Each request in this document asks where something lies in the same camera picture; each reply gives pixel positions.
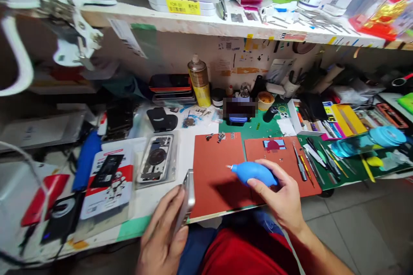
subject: red phone case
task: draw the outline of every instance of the red phone case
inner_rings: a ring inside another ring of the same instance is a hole
[[[49,205],[47,206],[47,210],[52,208],[59,195],[62,194],[69,177],[70,175],[68,174],[58,174],[43,178],[44,185],[50,190]],[[34,223],[40,222],[44,198],[44,192],[41,188],[39,188],[22,218],[20,223],[21,226],[30,226]]]

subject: shelf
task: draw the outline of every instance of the shelf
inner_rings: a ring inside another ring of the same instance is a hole
[[[242,7],[235,1],[227,2],[228,18],[222,20],[218,15],[199,16],[184,15],[167,12],[158,12],[150,8],[148,0],[134,0],[134,5],[119,2],[115,6],[85,6],[82,14],[86,21],[93,27],[109,27],[108,19],[122,19],[128,23],[149,24],[155,26],[157,31],[177,32],[188,34],[229,36],[229,37],[250,37],[274,40],[307,41],[309,43],[321,43],[329,45],[349,45],[363,47],[377,47],[386,49],[413,50],[413,43],[403,43],[398,40],[385,45],[385,40],[367,34],[357,34],[347,19],[341,18],[338,21],[350,33],[339,32],[331,28],[332,33],[322,28],[312,29],[309,25],[300,23],[285,24],[287,28],[276,25],[261,23],[260,20],[248,20]],[[233,22],[231,13],[240,13],[243,23]],[[284,25],[281,21],[269,18],[278,24]]]

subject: white cable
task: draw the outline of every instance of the white cable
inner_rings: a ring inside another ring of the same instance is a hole
[[[42,227],[43,223],[46,219],[47,209],[49,208],[49,196],[50,196],[49,190],[47,189],[46,185],[43,183],[42,177],[37,174],[36,165],[35,165],[33,159],[31,158],[31,156],[27,152],[25,152],[20,147],[15,146],[13,144],[9,144],[7,142],[0,141],[0,145],[6,146],[6,147],[20,153],[28,161],[29,166],[30,166],[30,171],[33,173],[35,179],[37,180],[38,184],[40,185],[41,189],[43,190],[43,192],[44,192],[44,203],[43,203],[43,209],[42,209],[42,216],[40,217],[40,222],[38,224],[39,227]],[[20,261],[20,259],[15,257],[14,255],[11,255],[11,254],[9,254],[9,255],[12,256],[17,261]]]
[[[18,34],[15,17],[5,16],[1,19],[1,27],[12,48],[18,67],[18,77],[14,84],[7,89],[0,90],[0,96],[10,96],[26,90],[31,85],[34,75],[33,65]]]

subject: blue water bottle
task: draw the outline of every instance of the blue water bottle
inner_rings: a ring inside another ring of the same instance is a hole
[[[331,144],[331,150],[339,157],[351,157],[365,152],[396,147],[406,142],[406,136],[396,127],[385,126],[365,133],[341,139]]]
[[[262,181],[267,187],[278,185],[277,178],[264,165],[255,162],[243,162],[239,165],[227,165],[240,179],[240,181],[248,186],[247,180],[255,178]]]

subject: person's left hand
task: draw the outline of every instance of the person's left hand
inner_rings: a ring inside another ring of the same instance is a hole
[[[174,275],[178,271],[188,238],[188,226],[180,228],[174,237],[172,233],[184,195],[183,188],[176,186],[159,202],[141,238],[137,275]]]

